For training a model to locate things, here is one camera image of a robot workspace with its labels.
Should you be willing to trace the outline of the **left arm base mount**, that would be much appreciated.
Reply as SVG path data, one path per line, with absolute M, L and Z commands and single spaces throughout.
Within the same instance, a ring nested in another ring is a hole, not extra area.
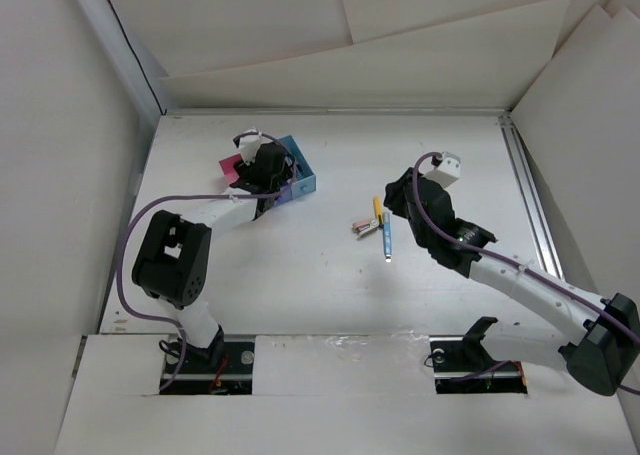
M 232 336 L 224 342 L 224 349 L 217 365 L 199 360 L 187 353 L 175 380 L 164 385 L 175 372 L 180 355 L 181 342 L 176 338 L 159 342 L 164 353 L 159 382 L 161 395 L 251 395 L 255 360 L 255 338 Z

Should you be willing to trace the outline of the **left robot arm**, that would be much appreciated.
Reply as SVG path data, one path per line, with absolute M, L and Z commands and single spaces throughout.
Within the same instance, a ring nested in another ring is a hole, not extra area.
M 222 362 L 224 332 L 209 313 L 203 291 L 212 242 L 260 218 L 286 193 L 295 158 L 279 141 L 250 143 L 234 164 L 238 179 L 189 213 L 157 211 L 150 219 L 132 268 L 132 281 L 182 327 L 188 359 L 201 371 Z

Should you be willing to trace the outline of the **yellow utility knife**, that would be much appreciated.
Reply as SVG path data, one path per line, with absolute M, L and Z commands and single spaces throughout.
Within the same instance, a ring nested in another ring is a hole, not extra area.
M 373 197 L 374 213 L 379 224 L 383 223 L 382 204 L 378 196 Z

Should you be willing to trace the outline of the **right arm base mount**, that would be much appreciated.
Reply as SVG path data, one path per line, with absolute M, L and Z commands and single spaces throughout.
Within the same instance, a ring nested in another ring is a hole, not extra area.
M 438 395 L 528 393 L 522 364 L 494 360 L 481 344 L 497 323 L 495 317 L 481 317 L 462 335 L 429 337 L 423 365 L 433 371 Z

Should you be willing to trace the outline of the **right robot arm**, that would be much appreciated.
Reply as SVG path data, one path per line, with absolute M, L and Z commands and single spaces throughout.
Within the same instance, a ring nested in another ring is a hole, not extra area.
M 437 265 L 505 295 L 547 324 L 536 328 L 482 315 L 462 334 L 435 337 L 427 358 L 437 392 L 476 393 L 520 362 L 565 372 L 598 395 L 623 389 L 639 357 L 633 300 L 621 293 L 603 298 L 489 250 L 494 234 L 457 217 L 449 193 L 431 173 L 408 168 L 386 185 L 383 205 L 408 222 L 415 243 Z

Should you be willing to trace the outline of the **light blue cutter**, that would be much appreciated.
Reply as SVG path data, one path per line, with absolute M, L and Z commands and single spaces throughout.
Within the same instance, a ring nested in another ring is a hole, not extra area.
M 392 234 L 391 234 L 391 215 L 385 211 L 383 213 L 383 250 L 385 261 L 390 263 L 392 260 Z

